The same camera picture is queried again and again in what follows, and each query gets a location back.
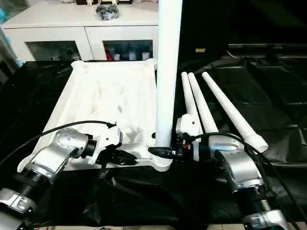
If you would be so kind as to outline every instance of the glass cabinet door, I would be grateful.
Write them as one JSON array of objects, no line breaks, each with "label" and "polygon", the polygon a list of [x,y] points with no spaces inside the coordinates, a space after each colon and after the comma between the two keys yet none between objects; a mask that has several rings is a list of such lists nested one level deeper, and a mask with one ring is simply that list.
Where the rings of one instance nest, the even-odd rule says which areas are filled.
[{"label": "glass cabinet door", "polygon": [[4,29],[22,62],[93,60],[84,27]]},{"label": "glass cabinet door", "polygon": [[26,42],[36,61],[81,60],[75,41]]},{"label": "glass cabinet door", "polygon": [[95,60],[157,58],[158,26],[86,27]]},{"label": "glass cabinet door", "polygon": [[152,40],[103,41],[107,60],[142,61],[153,58]]}]

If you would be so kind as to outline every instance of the black cable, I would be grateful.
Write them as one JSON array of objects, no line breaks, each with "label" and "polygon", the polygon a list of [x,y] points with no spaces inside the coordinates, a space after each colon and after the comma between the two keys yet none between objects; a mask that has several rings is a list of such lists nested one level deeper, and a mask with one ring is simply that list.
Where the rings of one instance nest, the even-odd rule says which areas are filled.
[{"label": "black cable", "polygon": [[86,124],[86,123],[96,123],[96,124],[104,124],[104,125],[107,125],[108,128],[111,128],[111,127],[114,127],[115,124],[111,124],[109,122],[105,122],[105,121],[77,121],[77,122],[72,122],[72,123],[68,123],[68,124],[65,124],[65,125],[62,125],[62,126],[59,126],[59,127],[56,127],[56,128],[52,128],[46,132],[43,132],[33,138],[31,138],[30,140],[28,140],[27,142],[25,142],[24,144],[22,144],[21,146],[19,146],[18,148],[16,148],[14,151],[10,152],[1,162],[0,162],[0,167],[1,165],[3,165],[3,163],[9,158],[11,157],[12,155],[14,155],[17,151],[19,151],[20,149],[22,149],[24,146],[28,145],[29,143],[31,143],[32,141],[35,141],[36,139],[39,139],[40,137],[44,136],[44,135],[47,135],[49,133],[52,133],[54,131],[57,131],[59,129],[62,129],[62,128],[66,128],[66,127],[70,127],[70,126],[74,126],[74,125],[79,125],[79,124]]},{"label": "black cable", "polygon": [[[299,213],[302,215],[303,219],[304,219],[304,222],[306,223],[307,225],[307,217],[304,213],[304,211],[302,210],[301,206],[298,204],[298,202],[295,200],[295,198],[293,197],[292,193],[290,192],[288,186],[284,183],[283,179],[281,178],[281,176],[279,175],[279,173],[276,171],[276,169],[274,168],[274,166],[272,165],[272,163],[261,153],[259,152],[257,149],[255,149],[253,146],[251,146],[250,144],[246,143],[245,141],[243,141],[241,138],[237,137],[236,135],[234,134],[230,134],[230,133],[222,133],[222,132],[216,132],[216,133],[205,133],[205,134],[201,134],[201,135],[198,135],[198,136],[195,136],[195,137],[192,137],[191,140],[196,140],[196,139],[199,139],[199,138],[202,138],[202,137],[209,137],[209,136],[226,136],[226,137],[230,137],[230,138],[233,138],[237,141],[239,141],[240,143],[242,143],[245,147],[249,147],[253,150],[253,152],[255,152],[256,154],[258,154],[266,163],[267,165],[273,170],[274,174],[276,175],[279,183],[282,185],[282,187],[284,188],[284,190],[286,191],[286,193],[288,194],[289,198],[292,200],[292,202],[294,203],[294,205],[296,206],[296,208],[298,209]],[[267,176],[264,174],[264,177],[265,177],[265,180],[268,181],[268,178]],[[300,229],[298,227],[298,225],[294,222],[294,221],[291,221],[292,225],[296,228],[296,229]]]},{"label": "black cable", "polygon": [[293,227],[296,230],[299,230],[300,227],[297,225],[297,223],[293,220],[293,218],[289,215],[289,213],[285,210],[285,208],[282,206],[282,204],[278,201],[277,197],[276,197],[276,193],[273,191],[273,187],[271,186],[271,183],[269,181],[268,176],[265,173],[265,170],[262,166],[262,163],[260,161],[259,155],[258,154],[253,154],[253,156],[255,157],[255,160],[257,162],[257,168],[266,184],[266,186],[268,187],[269,191],[272,192],[273,196],[275,197],[275,202],[278,206],[278,208],[282,211],[282,213],[285,215],[286,219],[289,220],[289,222],[293,225]]}]

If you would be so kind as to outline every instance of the white cylindrical rod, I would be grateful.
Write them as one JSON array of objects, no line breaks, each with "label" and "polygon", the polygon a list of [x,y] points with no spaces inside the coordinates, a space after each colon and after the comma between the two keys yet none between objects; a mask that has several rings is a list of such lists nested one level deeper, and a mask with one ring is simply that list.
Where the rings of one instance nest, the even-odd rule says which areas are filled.
[{"label": "white cylindrical rod", "polygon": [[172,136],[182,0],[159,1],[156,146]]},{"label": "white cylindrical rod", "polygon": [[191,89],[190,82],[189,82],[189,79],[188,79],[188,74],[186,72],[182,72],[181,73],[181,79],[182,79],[184,100],[186,102],[187,113],[191,115],[191,117],[195,121],[196,125],[198,126],[198,128],[199,128],[198,134],[203,134],[203,131],[202,131],[202,128],[201,128],[200,118],[198,117],[196,104],[195,104],[195,101],[194,101],[192,89]]},{"label": "white cylindrical rod", "polygon": [[191,84],[191,88],[193,90],[193,94],[195,97],[196,105],[198,107],[198,111],[201,115],[201,121],[206,133],[218,132],[219,130],[216,127],[212,114],[209,110],[209,107],[206,103],[205,98],[201,93],[200,86],[198,85],[194,73],[189,73],[188,78]]},{"label": "white cylindrical rod", "polygon": [[253,130],[253,128],[231,103],[231,101],[227,98],[227,96],[223,93],[223,91],[215,83],[211,76],[207,72],[203,72],[202,77],[207,82],[211,91],[214,93],[215,97],[224,108],[231,121],[234,123],[244,141],[260,152],[267,150],[269,146],[265,140]]}]

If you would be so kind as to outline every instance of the black plastic sheet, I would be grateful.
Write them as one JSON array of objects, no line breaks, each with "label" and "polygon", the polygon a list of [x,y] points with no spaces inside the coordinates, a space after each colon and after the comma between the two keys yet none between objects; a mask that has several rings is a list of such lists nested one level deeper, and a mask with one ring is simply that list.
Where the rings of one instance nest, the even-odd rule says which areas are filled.
[{"label": "black plastic sheet", "polygon": [[[209,72],[236,108],[269,144],[274,162],[294,197],[307,211],[307,61],[226,60],[188,66],[194,71],[220,131],[237,134],[201,77]],[[0,90],[0,159],[42,132],[71,73],[70,63],[26,63]],[[186,112],[178,73],[174,122]],[[5,186],[34,144],[0,168]],[[280,202],[302,220],[272,172],[267,170]],[[223,178],[211,163],[174,162],[167,172],[151,167],[63,172],[44,196],[32,226],[86,225],[202,226],[239,223],[241,213]]]}]

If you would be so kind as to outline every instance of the floor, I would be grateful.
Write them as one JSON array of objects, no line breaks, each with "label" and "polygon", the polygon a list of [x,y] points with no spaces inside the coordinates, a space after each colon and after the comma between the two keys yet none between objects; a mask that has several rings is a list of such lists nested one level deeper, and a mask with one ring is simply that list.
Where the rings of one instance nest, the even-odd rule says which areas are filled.
[{"label": "floor", "polygon": [[[307,226],[303,222],[298,222],[298,226],[301,230],[307,230]],[[39,230],[100,230],[101,228],[92,228],[92,227],[78,227],[78,226],[57,226],[54,229],[49,227],[40,228]],[[170,226],[135,226],[135,227],[105,227],[106,230],[174,230]],[[242,224],[215,224],[210,225],[207,230],[244,230]]]}]

